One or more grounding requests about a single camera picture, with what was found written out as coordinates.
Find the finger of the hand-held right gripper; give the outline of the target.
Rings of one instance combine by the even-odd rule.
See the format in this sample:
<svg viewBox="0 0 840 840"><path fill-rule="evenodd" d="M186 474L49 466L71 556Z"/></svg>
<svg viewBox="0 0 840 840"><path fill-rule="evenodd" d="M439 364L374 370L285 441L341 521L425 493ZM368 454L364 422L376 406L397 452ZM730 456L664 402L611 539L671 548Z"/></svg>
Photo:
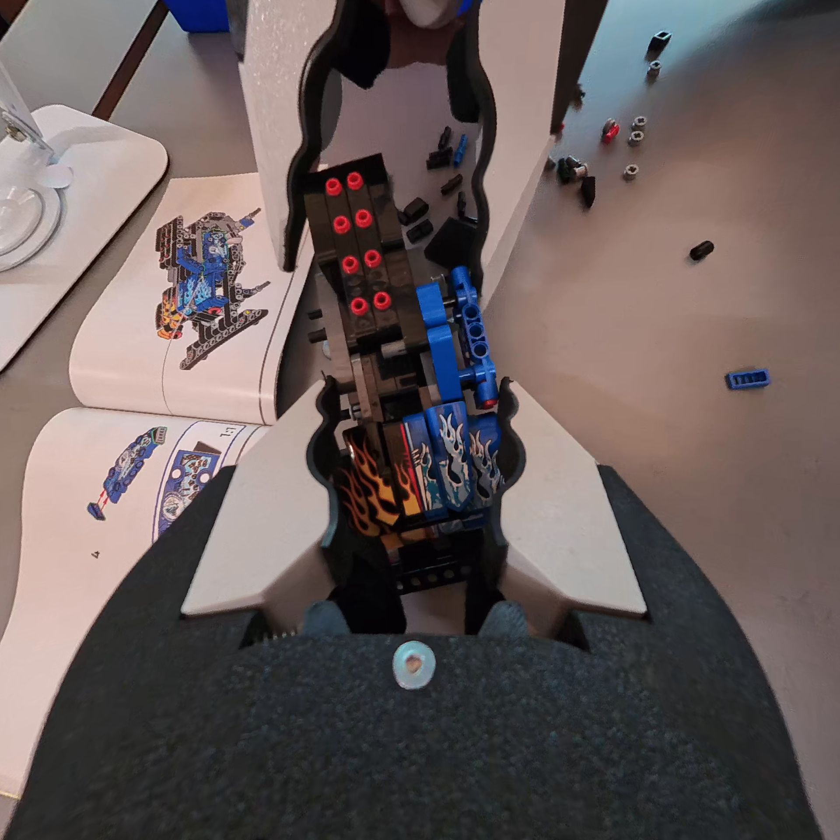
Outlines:
<svg viewBox="0 0 840 840"><path fill-rule="evenodd" d="M345 2L245 4L239 74L269 236L278 265L292 271L306 218L294 181L321 150L322 95L343 37Z"/></svg>
<svg viewBox="0 0 840 840"><path fill-rule="evenodd" d="M479 111L467 192L477 220L469 267L482 292L505 271L606 6L449 3L449 21L464 25L463 67Z"/></svg>

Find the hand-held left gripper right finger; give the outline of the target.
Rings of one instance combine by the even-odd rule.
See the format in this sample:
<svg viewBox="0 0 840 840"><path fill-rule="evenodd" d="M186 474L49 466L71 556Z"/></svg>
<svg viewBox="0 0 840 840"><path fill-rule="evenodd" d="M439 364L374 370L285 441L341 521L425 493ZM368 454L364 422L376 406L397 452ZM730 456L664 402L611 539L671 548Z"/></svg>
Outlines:
<svg viewBox="0 0 840 840"><path fill-rule="evenodd" d="M486 577L531 635L573 612L638 621L647 604L593 456L519 383L499 384L501 484L486 525Z"/></svg>

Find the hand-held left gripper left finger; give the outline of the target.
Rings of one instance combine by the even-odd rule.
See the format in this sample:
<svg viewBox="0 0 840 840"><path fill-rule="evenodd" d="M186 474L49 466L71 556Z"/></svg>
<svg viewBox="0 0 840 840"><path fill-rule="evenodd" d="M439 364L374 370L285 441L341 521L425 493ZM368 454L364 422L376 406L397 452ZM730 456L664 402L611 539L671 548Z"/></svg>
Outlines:
<svg viewBox="0 0 840 840"><path fill-rule="evenodd" d="M333 578L324 544L339 503L330 477L338 383L315 384L242 456L228 484L191 586L187 617L258 610L278 633L302 629Z"/></svg>

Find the lego truck model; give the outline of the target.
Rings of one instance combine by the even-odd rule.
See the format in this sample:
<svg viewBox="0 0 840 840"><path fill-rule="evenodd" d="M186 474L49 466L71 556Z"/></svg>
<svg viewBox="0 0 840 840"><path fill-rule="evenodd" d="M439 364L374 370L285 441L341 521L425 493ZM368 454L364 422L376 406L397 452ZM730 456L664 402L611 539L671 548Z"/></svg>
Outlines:
<svg viewBox="0 0 840 840"><path fill-rule="evenodd" d="M501 485L497 406L463 388L451 270L415 278L382 154L306 174L301 198L338 383L339 509L325 559L384 563L396 593L486 576L486 526Z"/></svg>

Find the scattered small lego pieces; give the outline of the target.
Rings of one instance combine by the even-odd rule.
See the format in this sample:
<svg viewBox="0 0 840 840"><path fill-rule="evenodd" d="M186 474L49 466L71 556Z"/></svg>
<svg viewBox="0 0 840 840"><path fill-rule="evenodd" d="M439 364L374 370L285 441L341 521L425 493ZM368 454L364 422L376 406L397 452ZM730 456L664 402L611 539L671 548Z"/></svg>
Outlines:
<svg viewBox="0 0 840 840"><path fill-rule="evenodd" d="M658 56L662 50L667 46L668 42L672 37L672 33L668 30L658 31L652 38L648 45L646 58L653 58ZM658 59L653 60L648 64L647 68L647 76L650 79L653 79L658 73L660 69L660 61ZM637 139L641 138L641 129L642 129L642 118L639 117L633 124L633 132L631 134L635 138L638 135ZM602 141L606 143L607 141L612 141L618 134L620 130L620 126L618 122L615 120L607 120L605 123L604 130L602 132ZM565 158L559 158L557 162L554 162L553 159L549 157L547 163L548 169L553 169L556 172L560 182L562 184L569 184L573 182L581 182L581 199L584 203L584 208L591 208L594 200L595 200L595 178L593 175L588 175L588 170L586 166L577 161L577 159L567 156ZM631 180L631 176L635 176L637 174L638 167L635 164L629 164L624 171L624 177L627 180ZM461 191L458 193L458 207L461 207L461 200L466 199L466 193ZM476 222L475 219L468 219L466 215L461 214L458 216L460 219L464 219L465 221L474 224ZM714 250L714 244L710 240L705 240L699 243L697 246L692 248L689 251L689 258L692 261L700 261L709 256L709 254Z"/></svg>

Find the black flat lego panel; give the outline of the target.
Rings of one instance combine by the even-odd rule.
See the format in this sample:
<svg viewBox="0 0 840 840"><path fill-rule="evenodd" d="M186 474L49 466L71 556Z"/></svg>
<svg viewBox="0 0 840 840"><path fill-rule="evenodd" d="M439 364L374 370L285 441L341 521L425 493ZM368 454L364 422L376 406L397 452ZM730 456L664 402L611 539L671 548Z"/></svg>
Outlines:
<svg viewBox="0 0 840 840"><path fill-rule="evenodd" d="M423 255L426 260L446 270L470 265L476 242L476 226L464 219L450 217L430 239Z"/></svg>

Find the lego instruction booklet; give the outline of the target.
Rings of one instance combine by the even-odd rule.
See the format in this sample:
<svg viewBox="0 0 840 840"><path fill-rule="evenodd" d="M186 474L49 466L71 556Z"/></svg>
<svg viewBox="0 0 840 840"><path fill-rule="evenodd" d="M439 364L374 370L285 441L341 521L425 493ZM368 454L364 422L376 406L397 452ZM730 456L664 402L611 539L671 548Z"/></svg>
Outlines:
<svg viewBox="0 0 840 840"><path fill-rule="evenodd" d="M277 420L306 268L281 268L259 176L174 179L85 317L78 406L34 439L2 681L71 658L143 553Z"/></svg>

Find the person's right hand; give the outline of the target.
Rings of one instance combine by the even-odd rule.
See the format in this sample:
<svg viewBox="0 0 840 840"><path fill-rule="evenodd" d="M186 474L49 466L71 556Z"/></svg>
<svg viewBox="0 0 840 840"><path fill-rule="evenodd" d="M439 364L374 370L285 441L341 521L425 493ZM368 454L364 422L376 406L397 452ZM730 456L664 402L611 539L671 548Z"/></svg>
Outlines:
<svg viewBox="0 0 840 840"><path fill-rule="evenodd" d="M388 10L386 16L390 27L390 54L386 67L445 64L450 43L460 29L458 20L441 28L420 28L396 7Z"/></svg>

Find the blue storage bin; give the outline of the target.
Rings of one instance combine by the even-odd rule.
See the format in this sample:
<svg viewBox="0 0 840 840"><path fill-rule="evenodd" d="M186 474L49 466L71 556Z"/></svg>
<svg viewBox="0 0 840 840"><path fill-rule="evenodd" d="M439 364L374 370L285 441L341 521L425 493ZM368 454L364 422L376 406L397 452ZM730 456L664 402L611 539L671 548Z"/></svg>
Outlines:
<svg viewBox="0 0 840 840"><path fill-rule="evenodd" d="M176 23L188 34L229 31L225 1L163 1Z"/></svg>

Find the white monitor stand base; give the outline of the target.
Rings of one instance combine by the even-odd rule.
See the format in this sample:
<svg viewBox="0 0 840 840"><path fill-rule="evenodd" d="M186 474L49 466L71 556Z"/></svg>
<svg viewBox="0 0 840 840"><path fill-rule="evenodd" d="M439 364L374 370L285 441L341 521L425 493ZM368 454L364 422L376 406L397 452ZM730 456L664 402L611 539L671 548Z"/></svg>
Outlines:
<svg viewBox="0 0 840 840"><path fill-rule="evenodd" d="M61 104L31 112L1 67L1 369L161 180L164 146Z"/></svg>

